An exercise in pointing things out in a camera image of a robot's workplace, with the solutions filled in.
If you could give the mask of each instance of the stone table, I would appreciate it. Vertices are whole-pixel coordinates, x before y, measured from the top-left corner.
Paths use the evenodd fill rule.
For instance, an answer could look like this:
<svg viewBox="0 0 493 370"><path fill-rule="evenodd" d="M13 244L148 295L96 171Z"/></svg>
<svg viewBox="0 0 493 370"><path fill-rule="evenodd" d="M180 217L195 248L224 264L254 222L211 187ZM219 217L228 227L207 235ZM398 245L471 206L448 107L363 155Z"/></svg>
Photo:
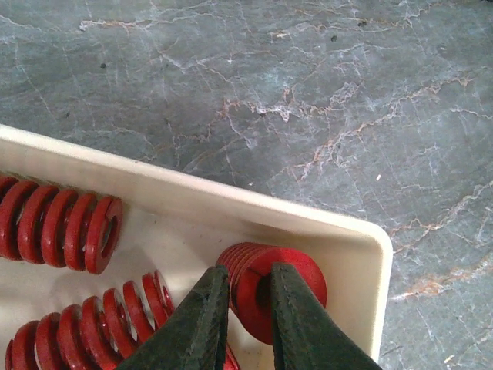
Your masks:
<svg viewBox="0 0 493 370"><path fill-rule="evenodd" d="M0 0L1 122L381 225L384 369L493 366L493 4Z"/></svg>

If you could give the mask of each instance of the box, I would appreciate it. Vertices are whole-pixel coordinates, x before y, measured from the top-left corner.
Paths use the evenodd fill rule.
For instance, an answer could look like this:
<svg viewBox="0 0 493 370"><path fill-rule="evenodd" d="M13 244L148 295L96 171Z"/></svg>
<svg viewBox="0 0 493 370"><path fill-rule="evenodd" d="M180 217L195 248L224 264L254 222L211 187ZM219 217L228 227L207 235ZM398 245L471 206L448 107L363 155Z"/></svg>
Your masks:
<svg viewBox="0 0 493 370"><path fill-rule="evenodd" d="M378 359L392 246L375 224L222 185L0 125L0 173L121 197L126 219L99 276L0 258L0 356L24 323L159 269L175 304L232 244L254 241L310 255L327 281L327 312ZM272 348L230 313L242 370L273 369Z"/></svg>

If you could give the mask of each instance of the white speck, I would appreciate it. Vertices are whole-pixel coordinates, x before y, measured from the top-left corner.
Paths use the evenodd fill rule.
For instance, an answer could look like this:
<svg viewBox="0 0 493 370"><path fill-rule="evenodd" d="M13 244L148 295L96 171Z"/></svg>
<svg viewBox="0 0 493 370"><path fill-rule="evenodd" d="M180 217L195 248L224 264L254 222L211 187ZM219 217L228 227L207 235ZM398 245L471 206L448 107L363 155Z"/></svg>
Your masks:
<svg viewBox="0 0 493 370"><path fill-rule="evenodd" d="M454 357L455 357L455 355L450 355L450 356L448 356L448 357L445 359L444 364L446 364L447 362L449 362L450 360L452 360Z"/></svg>

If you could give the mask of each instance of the gray marble countertop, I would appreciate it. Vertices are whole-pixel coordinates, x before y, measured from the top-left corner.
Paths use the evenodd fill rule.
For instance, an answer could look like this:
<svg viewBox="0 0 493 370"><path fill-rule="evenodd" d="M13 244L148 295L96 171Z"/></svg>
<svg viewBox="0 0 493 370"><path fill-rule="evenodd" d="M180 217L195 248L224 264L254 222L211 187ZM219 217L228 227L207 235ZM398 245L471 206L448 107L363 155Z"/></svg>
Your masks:
<svg viewBox="0 0 493 370"><path fill-rule="evenodd" d="M0 0L0 115L381 225L383 368L492 368L490 2Z"/></svg>

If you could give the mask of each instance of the white plastic container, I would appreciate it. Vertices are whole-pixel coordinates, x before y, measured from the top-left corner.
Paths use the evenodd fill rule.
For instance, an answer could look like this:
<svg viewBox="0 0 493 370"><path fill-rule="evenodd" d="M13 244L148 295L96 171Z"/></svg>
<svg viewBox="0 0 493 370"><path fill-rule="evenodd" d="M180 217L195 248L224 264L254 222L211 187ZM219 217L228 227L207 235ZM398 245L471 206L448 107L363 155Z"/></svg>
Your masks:
<svg viewBox="0 0 493 370"><path fill-rule="evenodd" d="M3 125L0 173L111 194L127 206L102 275L0 258L0 358L24 323L130 279L139 283L155 268L178 305L224 249L257 241L309 254L327 281L328 313L378 359L392 246L377 225ZM242 370L274 369L272 348L233 314L228 340Z"/></svg>

